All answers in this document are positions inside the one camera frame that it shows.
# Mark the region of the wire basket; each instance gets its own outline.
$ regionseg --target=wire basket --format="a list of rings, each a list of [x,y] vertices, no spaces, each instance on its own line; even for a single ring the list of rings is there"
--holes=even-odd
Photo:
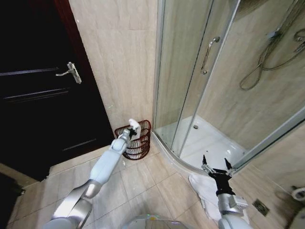
[[[138,139],[131,141],[123,153],[123,156],[129,160],[139,160],[145,157],[150,149],[151,142],[151,123],[148,120],[139,122],[141,126],[141,135]],[[119,137],[124,129],[130,128],[130,125],[120,127],[114,131],[115,135]]]

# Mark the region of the white towel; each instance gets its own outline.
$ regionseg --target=white towel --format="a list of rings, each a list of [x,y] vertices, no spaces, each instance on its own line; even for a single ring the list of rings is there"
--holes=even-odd
[[[201,199],[202,207],[209,219],[220,220],[221,214],[218,209],[217,185],[213,178],[204,175],[191,174],[189,180],[193,189]],[[243,219],[249,224],[249,218],[244,209]]]

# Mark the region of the white shower base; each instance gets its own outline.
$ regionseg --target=white shower base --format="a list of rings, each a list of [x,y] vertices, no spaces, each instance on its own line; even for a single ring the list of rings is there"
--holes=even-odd
[[[179,124],[173,143],[173,151],[176,155],[179,153],[178,149],[182,146],[191,118],[185,118]],[[246,153],[242,146],[200,116],[196,115],[193,125],[180,155],[180,159],[189,165],[202,169],[203,155],[205,155],[209,166],[226,169],[224,158],[227,158],[233,165]],[[173,126],[176,126],[176,124],[161,127],[157,132],[166,133],[172,130]]]

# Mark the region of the door panel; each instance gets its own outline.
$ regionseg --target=door panel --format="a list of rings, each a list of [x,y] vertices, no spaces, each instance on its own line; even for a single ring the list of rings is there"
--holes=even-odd
[[[109,145],[113,133],[68,1],[6,1],[0,19],[1,162],[42,180],[51,165]],[[81,84],[55,75],[68,62]]]

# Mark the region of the door handle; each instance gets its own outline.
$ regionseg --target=door handle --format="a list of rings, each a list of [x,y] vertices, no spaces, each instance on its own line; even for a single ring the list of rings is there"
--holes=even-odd
[[[213,40],[211,40],[209,45],[208,45],[208,48],[207,48],[205,56],[204,56],[203,64],[202,64],[202,67],[201,67],[201,71],[200,71],[202,75],[207,74],[207,71],[205,70],[205,64],[208,60],[208,57],[209,57],[209,54],[210,54],[210,51],[211,51],[211,48],[212,48],[213,44],[215,42],[218,43],[219,40],[220,40],[220,37],[214,37]]]
[[[66,72],[55,74],[55,75],[56,76],[63,76],[63,75],[71,73],[73,75],[74,79],[75,79],[75,82],[78,83],[78,84],[81,84],[81,77],[78,74],[75,65],[73,63],[69,62],[67,64],[67,66],[68,66],[68,70]]]

